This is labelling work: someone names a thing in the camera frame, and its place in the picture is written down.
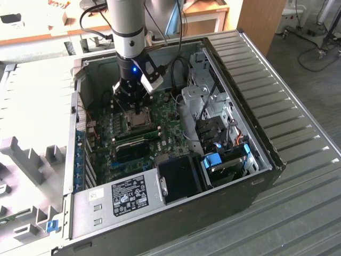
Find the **warning label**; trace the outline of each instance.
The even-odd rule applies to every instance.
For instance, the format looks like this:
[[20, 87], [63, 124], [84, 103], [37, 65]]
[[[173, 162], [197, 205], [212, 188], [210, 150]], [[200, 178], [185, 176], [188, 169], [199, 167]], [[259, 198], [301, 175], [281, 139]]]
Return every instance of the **warning label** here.
[[148, 206], [144, 176], [138, 176], [111, 186], [113, 214], [118, 217]]

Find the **blue latch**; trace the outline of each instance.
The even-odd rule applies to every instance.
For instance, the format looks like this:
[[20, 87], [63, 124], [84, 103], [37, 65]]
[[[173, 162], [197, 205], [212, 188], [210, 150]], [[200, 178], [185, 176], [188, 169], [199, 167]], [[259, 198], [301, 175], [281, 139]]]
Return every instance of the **blue latch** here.
[[58, 220], [50, 220], [47, 222], [46, 232], [59, 231]]
[[212, 166], [215, 166], [221, 163], [222, 163], [222, 160], [220, 158], [219, 153], [214, 153], [204, 158], [204, 165], [206, 168], [210, 168]]
[[245, 149], [245, 152], [247, 155], [251, 152], [251, 149], [250, 149], [249, 145], [247, 145], [247, 144], [244, 144], [244, 149]]

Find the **wooden table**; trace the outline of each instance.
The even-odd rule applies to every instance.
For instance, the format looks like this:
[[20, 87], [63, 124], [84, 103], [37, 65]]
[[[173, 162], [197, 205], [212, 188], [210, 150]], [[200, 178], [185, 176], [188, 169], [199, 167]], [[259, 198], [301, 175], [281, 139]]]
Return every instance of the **wooden table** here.
[[[216, 20], [214, 31], [223, 31], [226, 12], [229, 10], [227, 5], [218, 5], [214, 0], [200, 0], [186, 10], [187, 22], [198, 22], [206, 20]], [[0, 34], [0, 45], [26, 43], [57, 37], [69, 37], [74, 35], [88, 34], [81, 30], [79, 17], [83, 10], [74, 1], [67, 9], [68, 20], [62, 27], [36, 27], [34, 24], [27, 24], [24, 28], [15, 31], [6, 31]], [[103, 11], [104, 16], [110, 20], [108, 11]], [[41, 23], [41, 17], [37, 14], [37, 23]], [[96, 31], [110, 30], [108, 24], [99, 13], [94, 13], [83, 18], [83, 27]]]
[[214, 0], [200, 0], [185, 10], [182, 22], [189, 23], [187, 36], [206, 34], [209, 32], [222, 32], [228, 5], [219, 5]]
[[[7, 30], [0, 34], [0, 45], [27, 43], [40, 41], [44, 39], [54, 39], [57, 37], [68, 37], [70, 41], [72, 36], [89, 34], [82, 31], [79, 25], [79, 17], [83, 10], [79, 8], [79, 4], [73, 2], [66, 9], [67, 22], [61, 27], [36, 26], [41, 20], [44, 20], [39, 14], [37, 15], [37, 23], [33, 22], [26, 24], [24, 28], [17, 30]], [[106, 18], [109, 18], [109, 13], [103, 11]], [[94, 13], [91, 17], [88, 15], [83, 18], [83, 27], [90, 28], [96, 31], [110, 30], [108, 24], [104, 21], [99, 13]]]

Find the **table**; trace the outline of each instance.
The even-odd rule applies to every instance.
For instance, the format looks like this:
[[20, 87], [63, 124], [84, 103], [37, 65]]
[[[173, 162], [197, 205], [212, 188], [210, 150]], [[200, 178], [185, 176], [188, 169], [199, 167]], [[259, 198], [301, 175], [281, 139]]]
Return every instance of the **table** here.
[[[203, 20], [216, 20], [214, 31], [223, 31], [227, 5], [218, 5], [214, 0], [201, 0], [193, 4], [186, 10], [187, 22]], [[83, 47], [79, 43], [82, 39], [94, 37], [93, 34], [83, 31], [79, 25], [79, 17], [83, 10], [79, 8], [77, 1], [72, 2], [67, 9], [68, 20], [62, 27], [37, 27], [33, 24], [25, 26], [23, 29], [0, 34], [0, 45], [14, 45], [41, 40], [51, 40], [64, 37], [66, 41], [71, 41], [76, 54], [83, 53]], [[108, 11], [102, 11], [104, 16], [110, 20]], [[100, 31], [103, 34], [111, 33], [109, 25], [104, 21], [99, 13], [92, 16], [84, 16], [83, 27]]]
[[212, 31], [207, 31], [210, 24], [208, 20], [215, 20], [214, 31], [222, 32], [224, 29], [224, 23], [226, 15], [229, 11], [228, 5], [219, 5], [216, 1], [197, 1], [191, 5], [187, 10], [184, 11], [185, 17], [183, 16], [183, 23], [201, 22], [205, 23], [199, 24], [199, 26], [192, 26], [188, 32], [188, 35], [203, 34]]

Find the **ribbed metal side panel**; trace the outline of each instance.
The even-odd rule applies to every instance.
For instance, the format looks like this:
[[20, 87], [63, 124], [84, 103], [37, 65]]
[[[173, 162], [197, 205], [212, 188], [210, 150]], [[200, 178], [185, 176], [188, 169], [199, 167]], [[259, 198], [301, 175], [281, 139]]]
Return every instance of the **ribbed metal side panel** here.
[[[46, 145], [64, 147], [73, 91], [71, 68], [72, 63], [66, 65], [63, 59], [17, 65], [0, 89], [0, 138], [14, 135], [22, 148], [39, 153]], [[29, 132], [40, 139], [27, 136]]]
[[248, 210], [147, 255], [340, 255], [337, 148], [245, 35], [209, 39], [287, 168]]

